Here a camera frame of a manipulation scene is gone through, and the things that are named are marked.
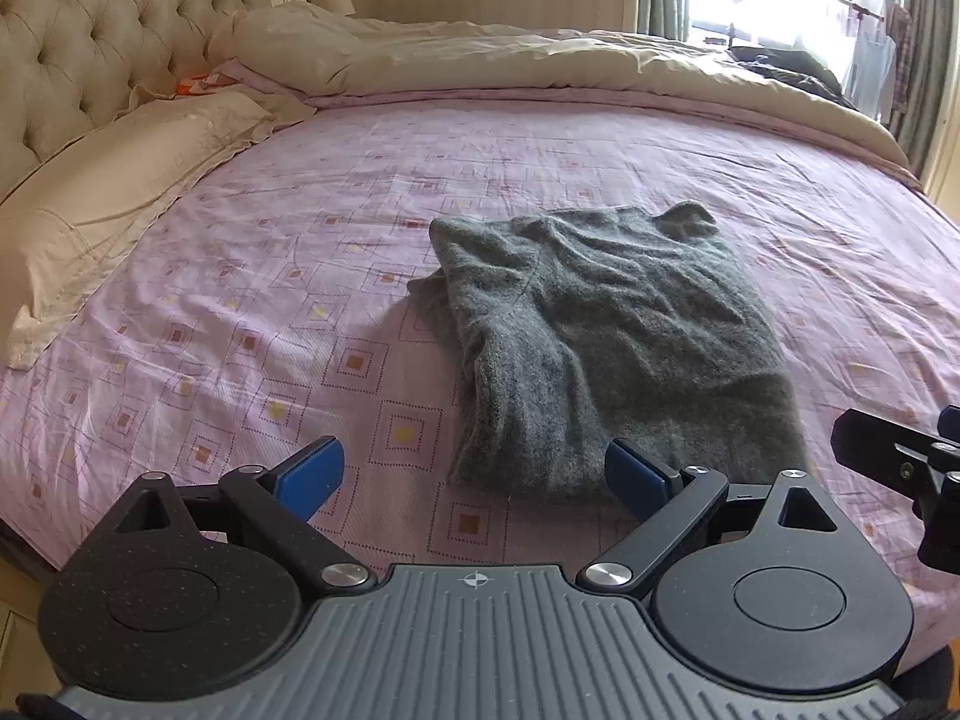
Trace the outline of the beige ruffled pillow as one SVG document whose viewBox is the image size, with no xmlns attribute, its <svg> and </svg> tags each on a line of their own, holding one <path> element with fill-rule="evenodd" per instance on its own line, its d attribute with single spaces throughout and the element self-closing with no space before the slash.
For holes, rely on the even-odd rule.
<svg viewBox="0 0 960 720">
<path fill-rule="evenodd" d="M 2 202 L 2 364 L 24 371 L 145 231 L 206 174 L 312 107 L 247 86 L 143 103 Z"/>
</svg>

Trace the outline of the beige duvet with pink lining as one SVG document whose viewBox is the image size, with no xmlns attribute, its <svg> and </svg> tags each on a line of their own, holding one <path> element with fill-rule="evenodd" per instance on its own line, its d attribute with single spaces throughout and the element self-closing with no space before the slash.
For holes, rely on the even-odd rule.
<svg viewBox="0 0 960 720">
<path fill-rule="evenodd" d="M 402 25 L 291 2 L 228 16 L 208 48 L 212 64 L 236 60 L 308 98 L 521 88 L 647 94 L 822 135 L 881 166 L 910 169 L 895 138 L 861 112 L 662 37 L 469 21 Z"/>
</svg>

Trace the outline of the hanging clothes at window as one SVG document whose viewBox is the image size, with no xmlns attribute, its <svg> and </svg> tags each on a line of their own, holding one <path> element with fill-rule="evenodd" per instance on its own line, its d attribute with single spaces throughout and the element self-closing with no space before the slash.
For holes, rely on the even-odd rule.
<svg viewBox="0 0 960 720">
<path fill-rule="evenodd" d="M 913 18 L 901 0 L 836 1 L 846 8 L 846 36 L 853 41 L 844 98 L 869 119 L 890 125 L 903 98 Z"/>
</svg>

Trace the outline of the pink patterned bed sheet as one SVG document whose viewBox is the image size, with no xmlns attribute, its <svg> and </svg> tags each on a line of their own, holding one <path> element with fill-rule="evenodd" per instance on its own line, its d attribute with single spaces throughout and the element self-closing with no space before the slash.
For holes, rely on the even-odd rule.
<svg viewBox="0 0 960 720">
<path fill-rule="evenodd" d="M 846 408 L 932 429 L 957 400 L 957 227 L 867 156 L 619 96 L 348 103 L 205 177 L 3 374 L 3 522 L 57 566 L 141 472 L 202 483 L 332 434 L 347 473 L 316 525 L 368 566 L 578 569 L 630 518 L 449 486 L 459 392 L 407 284 L 433 270 L 438 216 L 685 200 L 752 265 L 818 481 L 908 590 L 923 660 L 957 635 L 957 578 L 828 437 Z"/>
</svg>

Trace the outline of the grey knit sweater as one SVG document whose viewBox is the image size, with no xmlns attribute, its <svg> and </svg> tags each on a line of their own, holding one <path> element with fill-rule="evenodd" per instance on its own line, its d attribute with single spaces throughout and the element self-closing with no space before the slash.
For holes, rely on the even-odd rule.
<svg viewBox="0 0 960 720">
<path fill-rule="evenodd" d="M 454 358 L 455 484 L 599 502 L 615 439 L 737 483 L 805 465 L 770 312 L 703 206 L 444 216 L 430 241 L 409 294 Z"/>
</svg>

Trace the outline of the cream tufted headboard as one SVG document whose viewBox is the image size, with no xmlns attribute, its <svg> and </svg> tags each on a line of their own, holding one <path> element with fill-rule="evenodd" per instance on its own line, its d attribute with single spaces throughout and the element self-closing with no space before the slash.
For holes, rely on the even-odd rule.
<svg viewBox="0 0 960 720">
<path fill-rule="evenodd" d="M 116 119 L 137 88 L 216 67 L 229 16 L 296 0 L 2 0 L 2 188 Z"/>
</svg>

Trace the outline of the dark clothes pile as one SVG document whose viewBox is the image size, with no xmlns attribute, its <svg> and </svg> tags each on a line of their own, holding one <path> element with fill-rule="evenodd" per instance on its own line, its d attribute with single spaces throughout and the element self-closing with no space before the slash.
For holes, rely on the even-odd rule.
<svg viewBox="0 0 960 720">
<path fill-rule="evenodd" d="M 853 109 L 835 74 L 805 50 L 734 46 L 727 54 L 745 70 Z"/>
</svg>

